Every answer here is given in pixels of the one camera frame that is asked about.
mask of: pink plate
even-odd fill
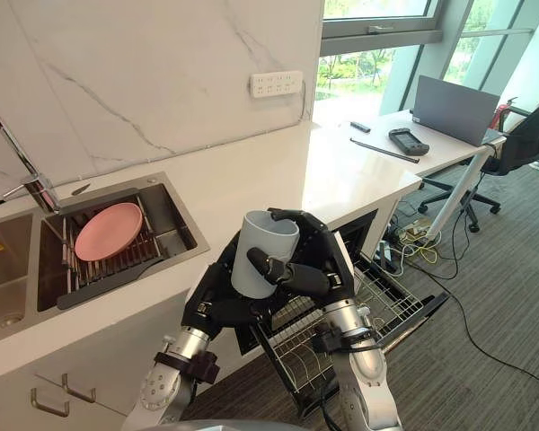
[[[81,260],[110,258],[134,241],[142,227],[142,211],[124,202],[107,207],[92,220],[75,241],[75,254]]]

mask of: cabinet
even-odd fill
[[[1,376],[0,431],[22,426],[44,431],[119,430],[136,403],[155,353],[162,347],[163,335],[175,336],[180,328],[185,296],[176,295]],[[218,382],[260,353],[241,356],[232,330],[223,330],[209,350],[217,354],[221,366]],[[64,374],[67,386],[86,397],[95,388],[95,402],[66,393],[62,388]],[[202,384],[199,389],[208,387]],[[30,402],[32,388],[36,388],[38,402],[53,409],[64,411],[64,402],[69,401],[69,416],[60,418],[35,409]]]
[[[64,411],[61,418],[35,409],[31,405],[31,390],[38,403]],[[29,369],[18,369],[0,377],[0,431],[39,429],[42,431],[119,431],[124,417],[97,404],[89,404],[66,394],[62,388],[32,375]]]
[[[32,364],[32,372],[84,396],[95,389],[96,402],[127,415],[140,385],[162,346],[164,334],[180,327],[185,294],[76,341]]]

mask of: remote control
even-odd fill
[[[356,128],[357,130],[361,130],[363,133],[369,133],[371,131],[371,128],[369,128],[365,124],[357,123],[355,121],[351,121],[349,124],[353,128]]]
[[[408,128],[390,130],[389,138],[407,155],[424,155],[429,151],[429,145],[419,141]]]

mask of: laptop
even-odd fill
[[[488,128],[499,96],[421,75],[413,121],[468,144],[487,144],[501,133]]]

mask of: stainless steel sink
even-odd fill
[[[21,321],[26,311],[31,226],[31,215],[0,222],[0,330]]]
[[[83,262],[75,238],[104,208],[140,206],[138,237],[118,256]],[[61,202],[57,215],[38,209],[0,220],[0,339],[68,308],[208,250],[165,174],[157,173]]]

